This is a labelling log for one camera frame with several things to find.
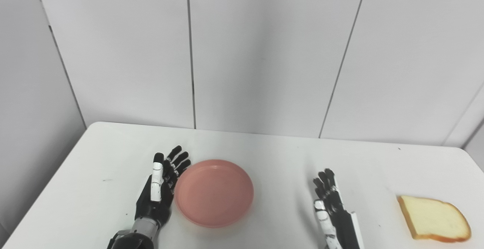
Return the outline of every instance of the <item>wall seam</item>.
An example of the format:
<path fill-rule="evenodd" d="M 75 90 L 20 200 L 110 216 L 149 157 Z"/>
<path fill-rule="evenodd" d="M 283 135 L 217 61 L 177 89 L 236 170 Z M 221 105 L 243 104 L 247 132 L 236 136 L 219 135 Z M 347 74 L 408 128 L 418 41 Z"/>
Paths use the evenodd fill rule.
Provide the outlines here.
<path fill-rule="evenodd" d="M 343 58 L 341 59 L 341 63 L 339 65 L 338 73 L 336 75 L 336 79 L 334 80 L 334 85 L 333 85 L 333 89 L 332 89 L 332 92 L 331 92 L 330 100 L 328 102 L 328 107 L 326 108 L 326 112 L 324 114 L 323 123 L 321 125 L 320 135 L 318 136 L 318 138 L 321 138 L 321 134 L 323 133 L 324 124 L 326 123 L 326 118 L 328 117 L 328 112 L 330 111 L 330 106 L 331 106 L 332 99 L 333 99 L 333 96 L 334 96 L 334 91 L 336 90 L 336 86 L 337 86 L 338 80 L 339 80 L 339 75 L 341 74 L 341 69 L 343 68 L 344 58 L 346 57 L 346 52 L 348 51 L 349 42 L 351 41 L 351 36 L 353 35 L 353 30 L 355 29 L 356 20 L 358 19 L 358 14 L 360 13 L 361 3 L 363 3 L 363 0 L 360 0 L 360 2 L 358 3 L 358 8 L 356 9 L 355 19 L 353 20 L 353 25 L 351 26 L 351 30 L 349 31 L 348 41 L 346 42 L 346 48 L 344 48 Z"/>

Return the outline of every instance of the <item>pink plate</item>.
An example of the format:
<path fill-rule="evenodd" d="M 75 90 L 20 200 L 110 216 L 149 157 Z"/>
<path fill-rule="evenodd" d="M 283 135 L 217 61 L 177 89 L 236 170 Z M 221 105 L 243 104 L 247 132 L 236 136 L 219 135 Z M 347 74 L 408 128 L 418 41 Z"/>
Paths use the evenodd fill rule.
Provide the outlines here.
<path fill-rule="evenodd" d="M 192 223 L 224 227 L 249 210 L 254 186 L 249 175 L 234 163 L 219 159 L 201 161 L 186 170 L 175 187 L 175 202 Z"/>

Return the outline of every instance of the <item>tabletop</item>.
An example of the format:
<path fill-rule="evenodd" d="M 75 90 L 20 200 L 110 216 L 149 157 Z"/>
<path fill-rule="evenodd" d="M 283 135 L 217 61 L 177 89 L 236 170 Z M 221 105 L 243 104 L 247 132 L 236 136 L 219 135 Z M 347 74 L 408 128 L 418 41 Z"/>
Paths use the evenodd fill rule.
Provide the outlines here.
<path fill-rule="evenodd" d="M 346 209 L 358 214 L 367 249 L 484 247 L 484 173 L 458 148 L 98 122 L 4 249 L 106 248 L 115 232 L 131 228 L 154 154 L 178 144 L 195 163 L 219 158 L 241 166 L 254 184 L 254 203 L 241 221 L 221 229 L 195 226 L 173 204 L 161 249 L 322 249 L 312 178 L 325 168 L 335 172 Z M 454 204 L 473 237 L 455 244 L 413 240 L 396 200 L 401 194 Z"/>

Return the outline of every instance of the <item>bread slice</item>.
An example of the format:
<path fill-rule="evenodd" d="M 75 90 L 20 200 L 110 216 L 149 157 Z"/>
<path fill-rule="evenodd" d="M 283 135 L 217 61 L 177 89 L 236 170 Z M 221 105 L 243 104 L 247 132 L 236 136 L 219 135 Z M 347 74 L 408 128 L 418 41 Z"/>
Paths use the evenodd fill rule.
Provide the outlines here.
<path fill-rule="evenodd" d="M 470 227 L 453 204 L 435 199 L 399 196 L 398 202 L 414 239 L 462 242 L 470 239 Z"/>

